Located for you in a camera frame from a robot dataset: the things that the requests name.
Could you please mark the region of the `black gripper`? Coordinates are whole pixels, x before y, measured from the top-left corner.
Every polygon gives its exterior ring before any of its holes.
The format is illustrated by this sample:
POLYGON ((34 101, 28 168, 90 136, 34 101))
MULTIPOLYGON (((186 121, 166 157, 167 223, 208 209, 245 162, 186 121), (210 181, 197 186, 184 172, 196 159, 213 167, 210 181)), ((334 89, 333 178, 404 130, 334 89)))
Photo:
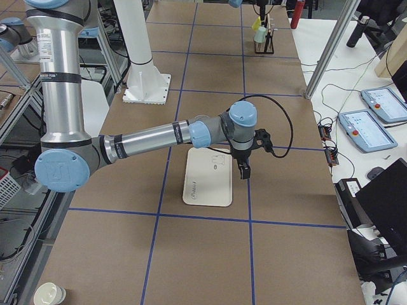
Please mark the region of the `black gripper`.
POLYGON ((238 162, 238 169, 240 171, 240 178, 242 180, 251 177, 251 168, 249 164, 249 157, 252 151, 253 142, 231 142, 231 155, 238 162))

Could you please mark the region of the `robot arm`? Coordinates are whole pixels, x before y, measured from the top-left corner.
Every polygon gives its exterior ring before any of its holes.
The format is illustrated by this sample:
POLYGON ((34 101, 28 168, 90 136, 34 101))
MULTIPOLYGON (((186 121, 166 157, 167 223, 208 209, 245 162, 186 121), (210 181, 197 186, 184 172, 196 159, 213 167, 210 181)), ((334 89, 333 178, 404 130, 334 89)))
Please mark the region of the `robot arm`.
POLYGON ((233 8, 239 8, 242 5, 243 0, 228 0, 228 4, 233 8))
POLYGON ((46 133, 34 165, 39 182, 60 193, 86 184, 97 170, 130 156, 191 144, 209 147, 227 141, 243 179, 251 174, 249 156, 254 149, 257 110, 245 100, 208 118, 175 121, 132 132, 140 115, 132 106, 164 104, 170 76, 153 63, 142 4, 114 4, 130 56, 128 88, 123 105, 113 102, 102 135, 85 130, 79 71, 79 34, 97 17, 95 1, 27 1, 26 14, 36 30, 40 80, 46 114, 46 133))

